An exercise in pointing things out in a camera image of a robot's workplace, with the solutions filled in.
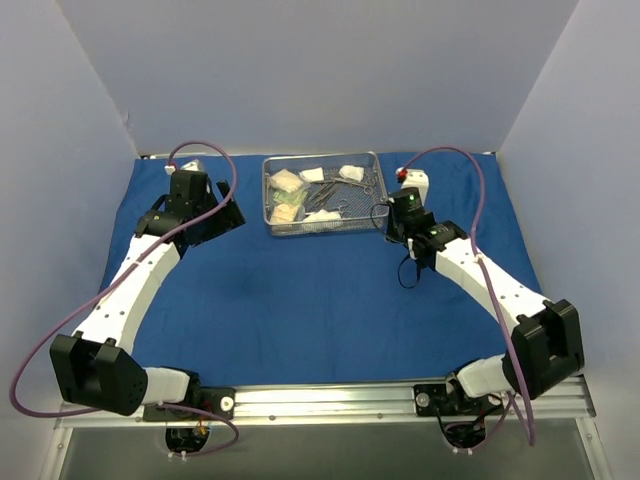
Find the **steel hemostat clamp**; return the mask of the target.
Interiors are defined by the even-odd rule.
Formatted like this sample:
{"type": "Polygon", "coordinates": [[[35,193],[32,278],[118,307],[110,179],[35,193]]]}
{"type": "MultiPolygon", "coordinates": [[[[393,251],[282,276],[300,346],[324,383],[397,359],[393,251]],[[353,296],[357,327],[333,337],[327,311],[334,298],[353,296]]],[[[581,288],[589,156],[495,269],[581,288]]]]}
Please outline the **steel hemostat clamp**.
{"type": "Polygon", "coordinates": [[[342,218],[348,218],[351,216],[349,209],[349,202],[346,199],[341,199],[338,203],[338,212],[342,218]]]}

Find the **steel surgical scissors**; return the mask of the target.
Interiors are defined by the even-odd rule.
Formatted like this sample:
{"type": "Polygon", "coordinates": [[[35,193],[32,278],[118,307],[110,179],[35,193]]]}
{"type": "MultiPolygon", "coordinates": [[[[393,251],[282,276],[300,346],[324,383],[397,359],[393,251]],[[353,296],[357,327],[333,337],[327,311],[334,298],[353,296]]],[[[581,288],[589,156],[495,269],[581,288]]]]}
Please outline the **steel surgical scissors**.
{"type": "Polygon", "coordinates": [[[333,192],[337,189],[337,182],[329,182],[323,184],[316,192],[314,192],[307,200],[306,205],[314,205],[318,202],[325,201],[328,197],[330,197],[333,192]]]}

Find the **steel mesh instrument tray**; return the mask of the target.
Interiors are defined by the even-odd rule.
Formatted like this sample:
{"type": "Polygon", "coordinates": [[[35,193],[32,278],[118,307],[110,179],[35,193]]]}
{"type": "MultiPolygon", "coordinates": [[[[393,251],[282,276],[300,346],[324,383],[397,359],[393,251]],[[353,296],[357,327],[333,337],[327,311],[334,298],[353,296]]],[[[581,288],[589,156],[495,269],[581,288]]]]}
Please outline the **steel mesh instrument tray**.
{"type": "Polygon", "coordinates": [[[373,152],[272,156],[264,160],[262,164],[262,183],[263,219],[274,236],[370,230],[385,225],[387,189],[378,156],[373,152]],[[376,183],[373,193],[366,195],[360,188],[342,183],[343,178],[339,175],[339,169],[343,165],[363,167],[364,179],[367,182],[376,183]],[[273,202],[272,196],[277,189],[269,185],[269,177],[281,169],[287,169],[299,175],[302,170],[316,167],[323,168],[324,180],[308,183],[308,187],[305,189],[308,191],[306,200],[323,184],[337,182],[337,189],[325,201],[312,206],[306,205],[305,200],[304,204],[300,205],[298,216],[294,222],[271,224],[269,220],[277,205],[273,202]],[[350,217],[333,222],[303,222],[307,215],[321,209],[338,211],[338,203],[341,199],[346,199],[349,202],[350,217]]]}

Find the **blue surgical drape cloth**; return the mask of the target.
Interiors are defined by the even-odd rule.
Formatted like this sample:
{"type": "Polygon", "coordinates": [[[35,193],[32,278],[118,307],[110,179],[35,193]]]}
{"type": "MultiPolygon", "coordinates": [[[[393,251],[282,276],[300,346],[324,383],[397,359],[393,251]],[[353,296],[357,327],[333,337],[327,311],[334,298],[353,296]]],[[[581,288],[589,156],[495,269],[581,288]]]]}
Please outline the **blue surgical drape cloth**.
{"type": "Polygon", "coordinates": [[[451,280],[417,273],[378,227],[277,237],[263,219],[260,156],[207,157],[235,181],[246,223],[187,251],[138,330],[143,367],[206,385],[290,385],[438,377],[501,355],[498,323],[451,280]]]}

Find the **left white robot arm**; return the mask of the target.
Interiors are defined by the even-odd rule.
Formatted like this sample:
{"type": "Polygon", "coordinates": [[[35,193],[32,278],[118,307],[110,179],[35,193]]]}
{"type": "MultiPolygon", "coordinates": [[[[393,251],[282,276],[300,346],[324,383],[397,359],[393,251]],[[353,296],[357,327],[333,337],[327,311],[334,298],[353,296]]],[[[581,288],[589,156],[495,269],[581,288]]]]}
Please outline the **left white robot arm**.
{"type": "Polygon", "coordinates": [[[123,416],[165,404],[179,419],[202,405],[197,374],[142,367],[132,357],[142,321],[163,281],[189,248],[245,222],[226,181],[213,183],[193,160],[173,169],[167,194],[139,219],[107,294],[70,335],[57,335],[49,353],[64,401],[123,416]]]}

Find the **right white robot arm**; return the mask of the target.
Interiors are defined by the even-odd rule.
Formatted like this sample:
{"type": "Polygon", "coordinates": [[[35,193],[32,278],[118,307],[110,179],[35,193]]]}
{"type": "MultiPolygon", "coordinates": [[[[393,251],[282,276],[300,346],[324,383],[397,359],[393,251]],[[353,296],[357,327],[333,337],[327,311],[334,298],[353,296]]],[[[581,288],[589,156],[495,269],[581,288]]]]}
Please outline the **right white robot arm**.
{"type": "Polygon", "coordinates": [[[417,269],[451,280],[483,307],[506,335],[502,356],[473,361],[444,388],[444,400],[464,413],[480,397],[512,391],[538,398],[585,365],[577,309],[552,302],[517,281],[487,257],[458,225],[439,223],[409,187],[390,195],[388,236],[405,246],[417,269]]]}

